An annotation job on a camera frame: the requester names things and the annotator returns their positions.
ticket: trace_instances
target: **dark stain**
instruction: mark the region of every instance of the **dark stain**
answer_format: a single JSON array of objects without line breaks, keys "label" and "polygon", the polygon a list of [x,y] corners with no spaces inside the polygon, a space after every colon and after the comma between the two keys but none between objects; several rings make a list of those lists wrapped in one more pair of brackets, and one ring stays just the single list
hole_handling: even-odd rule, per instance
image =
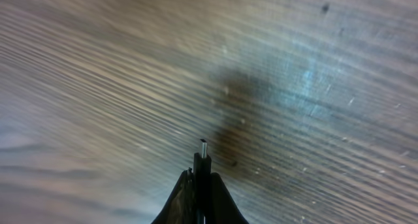
[{"label": "dark stain", "polygon": [[135,218],[144,217],[144,214],[139,213],[136,210],[126,209],[126,208],[117,208],[112,211],[112,214],[117,215],[117,216],[124,216],[124,217],[135,217]]},{"label": "dark stain", "polygon": [[324,5],[322,6],[322,8],[321,8],[321,12],[322,12],[323,14],[326,14],[328,11],[329,11],[329,3],[326,3],[326,4],[324,4]]},{"label": "dark stain", "polygon": [[16,130],[9,126],[0,126],[0,135],[5,135],[7,133],[15,133]]},{"label": "dark stain", "polygon": [[0,172],[14,172],[21,174],[33,174],[37,176],[53,176],[66,179],[94,179],[99,178],[100,174],[91,170],[74,169],[70,171],[55,171],[50,169],[35,169],[23,166],[0,166]]},{"label": "dark stain", "polygon": [[12,148],[0,148],[0,153],[7,152],[33,152],[33,151],[44,151],[50,148],[44,144],[27,144],[22,146],[16,146]]},{"label": "dark stain", "polygon": [[5,216],[17,217],[24,214],[24,217],[21,217],[21,220],[25,219],[26,221],[21,221],[20,223],[87,224],[86,222],[79,221],[77,218],[69,217],[68,215],[60,215],[55,211],[49,211],[39,207],[31,207],[29,205],[20,205],[17,202],[9,202],[5,199],[0,200],[0,207],[0,216],[2,217],[2,220],[5,219]]},{"label": "dark stain", "polygon": [[213,137],[214,152],[212,159],[221,165],[222,174],[234,178],[243,178],[243,173],[260,167],[258,161],[250,165],[241,159],[248,155],[258,155],[259,151],[251,146],[257,134],[254,121],[259,119],[259,105],[269,83],[257,77],[241,72],[231,72],[223,77],[225,90],[217,100],[223,111],[222,126]]},{"label": "dark stain", "polygon": [[110,207],[102,204],[100,202],[96,202],[93,200],[82,199],[74,195],[66,195],[56,193],[54,191],[49,191],[46,189],[39,189],[27,186],[21,186],[17,184],[9,184],[9,183],[2,183],[0,182],[0,191],[7,192],[7,193],[16,193],[19,195],[39,195],[51,199],[60,199],[65,202],[70,202],[72,204],[78,205],[81,208],[90,208],[93,210],[103,210],[109,211]]}]

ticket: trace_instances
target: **scratch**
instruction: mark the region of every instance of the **scratch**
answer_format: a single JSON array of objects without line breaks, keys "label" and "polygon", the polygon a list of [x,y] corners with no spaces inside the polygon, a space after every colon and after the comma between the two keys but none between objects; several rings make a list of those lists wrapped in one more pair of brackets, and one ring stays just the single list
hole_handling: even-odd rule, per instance
[{"label": "scratch", "polygon": [[325,90],[325,93],[328,93],[330,88],[331,88],[331,84],[328,85],[327,90]]},{"label": "scratch", "polygon": [[223,54],[228,54],[228,48],[225,45],[222,45]]},{"label": "scratch", "polygon": [[400,156],[407,156],[410,153],[410,151],[406,151],[404,153],[401,153]]},{"label": "scratch", "polygon": [[314,112],[315,112],[316,108],[317,108],[317,105],[315,105],[315,106],[312,108],[311,112],[309,113],[309,116],[312,116],[312,115],[314,114]]},{"label": "scratch", "polygon": [[350,102],[348,103],[348,106],[351,106],[351,103],[353,103],[354,101],[354,97],[350,100]]}]

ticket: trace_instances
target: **black object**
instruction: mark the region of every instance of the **black object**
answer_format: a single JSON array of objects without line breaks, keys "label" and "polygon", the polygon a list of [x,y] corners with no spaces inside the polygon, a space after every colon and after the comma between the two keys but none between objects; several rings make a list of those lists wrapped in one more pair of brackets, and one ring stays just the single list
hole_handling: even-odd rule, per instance
[{"label": "black object", "polygon": [[248,224],[236,207],[221,176],[210,173],[212,159],[195,153],[193,171],[182,172],[169,199],[152,224]]}]

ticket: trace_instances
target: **wooden table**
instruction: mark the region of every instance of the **wooden table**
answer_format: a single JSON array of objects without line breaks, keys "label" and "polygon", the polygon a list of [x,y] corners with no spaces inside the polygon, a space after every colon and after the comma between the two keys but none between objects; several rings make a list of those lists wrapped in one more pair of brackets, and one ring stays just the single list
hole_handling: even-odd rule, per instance
[{"label": "wooden table", "polygon": [[417,223],[418,0],[0,0],[0,223],[149,223],[199,138],[250,223]]}]

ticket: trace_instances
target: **metal pin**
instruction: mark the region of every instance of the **metal pin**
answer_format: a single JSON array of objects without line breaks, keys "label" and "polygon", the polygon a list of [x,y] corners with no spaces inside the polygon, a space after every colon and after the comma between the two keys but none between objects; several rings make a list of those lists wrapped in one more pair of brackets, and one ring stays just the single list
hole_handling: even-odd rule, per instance
[{"label": "metal pin", "polygon": [[208,156],[208,143],[205,139],[201,139],[202,141],[202,158],[205,159]]}]

